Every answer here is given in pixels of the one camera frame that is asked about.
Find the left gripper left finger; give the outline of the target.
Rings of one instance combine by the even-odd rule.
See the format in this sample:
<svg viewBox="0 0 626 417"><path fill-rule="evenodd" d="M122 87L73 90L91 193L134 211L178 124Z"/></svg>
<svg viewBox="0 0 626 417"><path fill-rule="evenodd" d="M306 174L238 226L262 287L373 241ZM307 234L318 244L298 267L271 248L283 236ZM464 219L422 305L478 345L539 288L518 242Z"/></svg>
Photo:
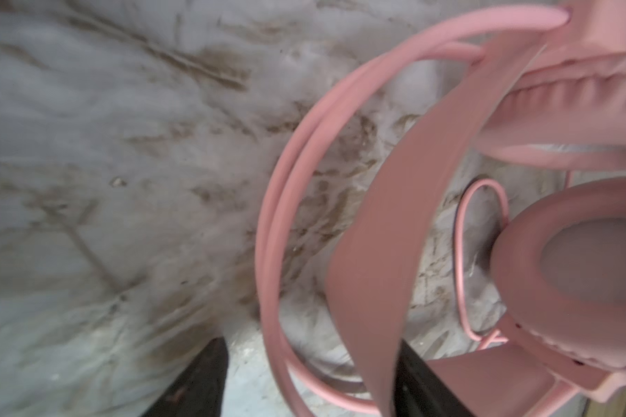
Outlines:
<svg viewBox="0 0 626 417"><path fill-rule="evenodd" d="M218 417L229 368L224 337L212 339L142 417Z"/></svg>

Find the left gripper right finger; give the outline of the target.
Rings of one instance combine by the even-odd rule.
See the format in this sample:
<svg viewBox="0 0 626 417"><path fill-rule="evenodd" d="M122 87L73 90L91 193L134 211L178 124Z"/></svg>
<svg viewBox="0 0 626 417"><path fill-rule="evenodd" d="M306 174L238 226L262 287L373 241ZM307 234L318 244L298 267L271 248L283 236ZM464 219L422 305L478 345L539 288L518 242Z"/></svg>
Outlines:
<svg viewBox="0 0 626 417"><path fill-rule="evenodd" d="M425 361L402 340L396 365L396 417L473 417Z"/></svg>

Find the pink headphones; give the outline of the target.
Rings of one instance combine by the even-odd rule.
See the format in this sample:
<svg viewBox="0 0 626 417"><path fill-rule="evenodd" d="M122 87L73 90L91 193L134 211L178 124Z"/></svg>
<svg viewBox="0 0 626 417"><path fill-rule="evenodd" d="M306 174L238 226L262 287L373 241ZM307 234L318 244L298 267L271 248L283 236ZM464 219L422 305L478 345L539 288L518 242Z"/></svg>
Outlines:
<svg viewBox="0 0 626 417"><path fill-rule="evenodd" d="M283 254L311 177L351 116L417 61L469 63L464 80L391 151L331 257L325 294L366 400L316 378L279 321ZM264 346L296 416L294 386L353 412L396 416L396 365L424 243L467 149L548 170L608 171L567 185L502 231L490 276L506 311L478 348L426 361L474 416L549 416L571 397L626 387L626 1L510 5L436 24L346 76L294 131L257 225Z"/></svg>

